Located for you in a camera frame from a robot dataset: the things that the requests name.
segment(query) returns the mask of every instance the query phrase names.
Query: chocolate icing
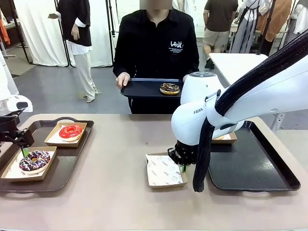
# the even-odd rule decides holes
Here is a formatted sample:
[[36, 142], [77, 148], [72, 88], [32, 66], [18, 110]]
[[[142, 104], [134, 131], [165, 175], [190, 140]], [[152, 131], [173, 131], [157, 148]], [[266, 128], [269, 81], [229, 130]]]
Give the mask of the chocolate icing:
[[160, 86], [160, 88], [170, 92], [177, 92], [180, 90], [180, 87], [174, 83], [164, 83]]
[[30, 152], [19, 162], [19, 168], [25, 172], [38, 170], [50, 162], [50, 155], [46, 151], [36, 150]]

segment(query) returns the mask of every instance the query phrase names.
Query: khaki shorts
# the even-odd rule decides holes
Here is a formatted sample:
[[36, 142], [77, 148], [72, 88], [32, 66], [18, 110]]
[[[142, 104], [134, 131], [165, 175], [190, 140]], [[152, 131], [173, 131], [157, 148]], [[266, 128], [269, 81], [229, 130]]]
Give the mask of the khaki shorts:
[[229, 31], [214, 32], [206, 29], [204, 32], [203, 43], [212, 47], [222, 47], [227, 44]]

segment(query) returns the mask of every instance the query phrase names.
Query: black jacket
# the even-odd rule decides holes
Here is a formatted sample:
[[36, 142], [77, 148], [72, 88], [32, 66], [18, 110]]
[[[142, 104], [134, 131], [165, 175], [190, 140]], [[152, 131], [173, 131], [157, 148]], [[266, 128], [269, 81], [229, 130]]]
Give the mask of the black jacket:
[[199, 71], [193, 19], [174, 9], [157, 27], [145, 10], [123, 17], [115, 54], [116, 76], [183, 79]]
[[[64, 39], [86, 47], [92, 46], [89, 0], [60, 0], [57, 12], [61, 14]], [[85, 24], [86, 27], [79, 27], [80, 39], [76, 41], [72, 36], [72, 28], [77, 18]]]

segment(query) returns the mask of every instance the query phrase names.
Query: red icing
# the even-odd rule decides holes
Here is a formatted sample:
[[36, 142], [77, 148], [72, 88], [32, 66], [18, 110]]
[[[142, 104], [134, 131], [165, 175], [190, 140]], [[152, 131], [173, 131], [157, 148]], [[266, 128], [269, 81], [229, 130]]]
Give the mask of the red icing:
[[62, 128], [59, 136], [64, 139], [76, 137], [82, 133], [82, 127], [79, 125], [70, 125]]

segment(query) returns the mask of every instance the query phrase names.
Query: red donut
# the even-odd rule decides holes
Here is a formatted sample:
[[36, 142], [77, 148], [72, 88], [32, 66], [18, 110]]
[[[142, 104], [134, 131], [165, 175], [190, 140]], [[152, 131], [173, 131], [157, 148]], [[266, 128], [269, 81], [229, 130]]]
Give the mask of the red donut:
[[80, 138], [82, 127], [79, 125], [70, 125], [62, 128], [59, 136], [65, 141], [75, 141]]

